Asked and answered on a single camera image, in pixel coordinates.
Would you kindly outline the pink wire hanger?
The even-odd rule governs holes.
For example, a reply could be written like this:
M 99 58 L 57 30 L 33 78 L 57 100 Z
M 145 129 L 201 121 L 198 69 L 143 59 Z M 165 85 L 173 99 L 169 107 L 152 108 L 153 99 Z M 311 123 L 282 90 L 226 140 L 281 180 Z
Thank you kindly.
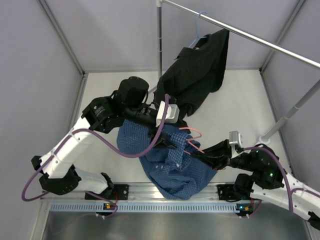
M 193 128 L 193 127 L 180 127 L 179 130 L 191 130 L 191 131 L 193 131 L 193 132 L 198 133 L 198 136 L 188 138 L 186 141 L 188 142 L 189 145 L 191 145 L 191 146 L 192 146 L 194 149 L 196 149 L 198 152 L 200 152 L 200 153 L 202 153 L 202 154 L 205 153 L 203 150 L 201 150 L 198 146 L 196 146 L 196 145 L 193 143 L 193 141 L 195 141 L 195 140 L 197 140 L 197 139 L 199 139 L 199 138 L 202 137 L 202 133 L 201 133 L 199 130 L 197 130 L 197 129 Z

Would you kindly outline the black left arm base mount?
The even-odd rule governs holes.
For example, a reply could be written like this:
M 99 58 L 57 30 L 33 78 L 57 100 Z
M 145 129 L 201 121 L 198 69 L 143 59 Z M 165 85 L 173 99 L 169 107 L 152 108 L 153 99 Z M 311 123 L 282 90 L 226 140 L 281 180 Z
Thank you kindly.
M 126 201 L 129 194 L 129 185 L 128 184 L 114 184 L 109 186 L 106 190 L 96 195 L 108 199 L 110 201 Z

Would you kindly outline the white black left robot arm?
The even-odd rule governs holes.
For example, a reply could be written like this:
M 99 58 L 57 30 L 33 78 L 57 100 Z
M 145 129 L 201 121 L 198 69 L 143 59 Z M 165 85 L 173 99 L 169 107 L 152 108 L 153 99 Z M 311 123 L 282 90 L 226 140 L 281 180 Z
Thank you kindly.
M 179 108 L 176 100 L 165 94 L 164 100 L 151 108 L 146 103 L 149 84 L 142 78 L 131 76 L 120 82 L 110 96 L 97 97 L 83 110 L 71 130 L 47 154 L 34 156 L 31 160 L 35 171 L 41 174 L 39 183 L 43 191 L 55 195 L 70 192 L 92 193 L 101 199 L 113 195 L 114 184 L 106 173 L 92 173 L 74 166 L 80 155 L 100 139 L 115 152 L 118 151 L 101 134 L 108 134 L 129 120 L 151 130 L 151 142 L 140 153 L 122 153 L 126 158 L 138 158 L 147 154 L 153 147 L 167 147 L 167 137 L 162 132 L 166 123 L 176 123 Z

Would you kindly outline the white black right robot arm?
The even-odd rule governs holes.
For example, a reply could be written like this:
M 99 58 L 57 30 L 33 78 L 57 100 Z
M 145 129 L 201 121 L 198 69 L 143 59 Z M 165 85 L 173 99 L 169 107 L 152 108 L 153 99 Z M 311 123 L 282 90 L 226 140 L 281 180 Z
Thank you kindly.
M 214 170 L 225 167 L 243 170 L 234 183 L 218 186 L 220 200 L 266 201 L 289 210 L 313 228 L 320 228 L 320 193 L 286 171 L 279 157 L 265 144 L 243 148 L 240 143 L 226 139 L 191 156 Z

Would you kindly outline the blue checked shirt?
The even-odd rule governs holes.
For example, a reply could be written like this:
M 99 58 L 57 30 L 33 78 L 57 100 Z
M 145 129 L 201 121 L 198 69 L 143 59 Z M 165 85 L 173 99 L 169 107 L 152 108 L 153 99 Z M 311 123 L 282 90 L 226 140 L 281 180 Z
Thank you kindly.
M 188 143 L 190 134 L 172 125 L 165 125 L 162 132 L 168 135 L 174 148 L 153 148 L 139 157 L 139 161 L 146 176 L 165 198 L 188 200 L 205 188 L 217 171 L 191 157 L 201 144 L 195 140 Z M 141 153 L 150 145 L 148 133 L 148 127 L 125 120 L 118 129 L 117 147 L 129 155 Z

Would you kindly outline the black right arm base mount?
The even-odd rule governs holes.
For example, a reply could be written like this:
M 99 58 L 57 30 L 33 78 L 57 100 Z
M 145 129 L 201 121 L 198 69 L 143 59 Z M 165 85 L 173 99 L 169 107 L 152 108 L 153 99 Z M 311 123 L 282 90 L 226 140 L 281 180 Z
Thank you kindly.
M 248 200 L 249 198 L 244 194 L 236 192 L 233 184 L 218 184 L 217 185 L 218 199 L 227 202 L 238 202 L 241 200 Z

